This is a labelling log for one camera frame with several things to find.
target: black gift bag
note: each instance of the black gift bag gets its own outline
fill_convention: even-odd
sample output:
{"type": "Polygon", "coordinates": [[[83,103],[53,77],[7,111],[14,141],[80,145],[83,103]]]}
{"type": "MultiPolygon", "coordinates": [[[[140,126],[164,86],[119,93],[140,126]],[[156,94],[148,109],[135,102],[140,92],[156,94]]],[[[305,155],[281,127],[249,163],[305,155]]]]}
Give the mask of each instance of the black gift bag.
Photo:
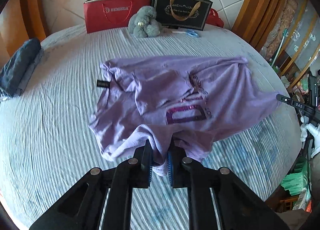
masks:
{"type": "Polygon", "coordinates": [[[203,30],[210,13],[210,0],[151,0],[156,20],[163,26],[203,30]]]}

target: red gift bag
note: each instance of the red gift bag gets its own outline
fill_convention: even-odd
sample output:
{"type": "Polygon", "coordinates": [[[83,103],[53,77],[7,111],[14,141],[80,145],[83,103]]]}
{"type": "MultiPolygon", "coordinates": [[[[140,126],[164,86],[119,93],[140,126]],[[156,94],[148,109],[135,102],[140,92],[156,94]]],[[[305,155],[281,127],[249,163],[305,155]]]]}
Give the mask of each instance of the red gift bag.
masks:
{"type": "Polygon", "coordinates": [[[87,33],[126,27],[133,14],[151,0],[88,0],[83,4],[87,33]]]}
{"type": "Polygon", "coordinates": [[[214,9],[210,9],[209,16],[206,21],[207,24],[223,27],[224,23],[221,18],[219,18],[218,12],[214,9]]]}

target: clothing label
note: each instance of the clothing label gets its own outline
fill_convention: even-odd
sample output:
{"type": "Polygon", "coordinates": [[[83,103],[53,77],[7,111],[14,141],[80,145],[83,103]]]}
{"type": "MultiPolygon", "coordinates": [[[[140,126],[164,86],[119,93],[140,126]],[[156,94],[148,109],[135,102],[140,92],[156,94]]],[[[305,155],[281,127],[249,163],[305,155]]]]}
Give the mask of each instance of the clothing label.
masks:
{"type": "Polygon", "coordinates": [[[97,80],[97,87],[110,88],[110,82],[97,80]]]}

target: gold ribbon handle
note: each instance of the gold ribbon handle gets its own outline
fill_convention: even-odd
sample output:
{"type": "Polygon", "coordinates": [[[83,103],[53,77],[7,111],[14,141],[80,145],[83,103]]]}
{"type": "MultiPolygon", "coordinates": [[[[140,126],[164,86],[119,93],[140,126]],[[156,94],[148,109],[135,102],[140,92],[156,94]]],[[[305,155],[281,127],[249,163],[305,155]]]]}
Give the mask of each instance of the gold ribbon handle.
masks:
{"type": "Polygon", "coordinates": [[[173,9],[172,9],[173,3],[174,3],[174,0],[170,0],[171,14],[172,14],[172,17],[174,17],[176,20],[179,20],[179,21],[185,21],[185,20],[187,20],[188,18],[190,18],[190,17],[196,12],[196,10],[199,9],[199,7],[200,7],[200,5],[201,5],[201,1],[198,1],[198,2],[196,3],[196,5],[193,6],[193,8],[192,8],[192,10],[191,10],[191,12],[190,12],[190,14],[189,14],[189,16],[187,16],[187,17],[186,17],[186,16],[180,17],[180,16],[178,16],[177,14],[175,14],[175,13],[173,12],[173,9]]]}

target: folded dark blue cloth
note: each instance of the folded dark blue cloth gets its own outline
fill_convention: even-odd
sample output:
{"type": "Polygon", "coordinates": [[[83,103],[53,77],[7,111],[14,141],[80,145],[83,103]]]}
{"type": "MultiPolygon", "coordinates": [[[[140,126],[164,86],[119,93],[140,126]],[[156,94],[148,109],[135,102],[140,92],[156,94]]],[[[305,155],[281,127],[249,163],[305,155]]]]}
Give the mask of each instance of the folded dark blue cloth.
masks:
{"type": "Polygon", "coordinates": [[[26,41],[10,58],[7,64],[0,71],[0,91],[14,97],[19,83],[29,65],[34,62],[41,50],[39,39],[33,38],[26,41]]]}

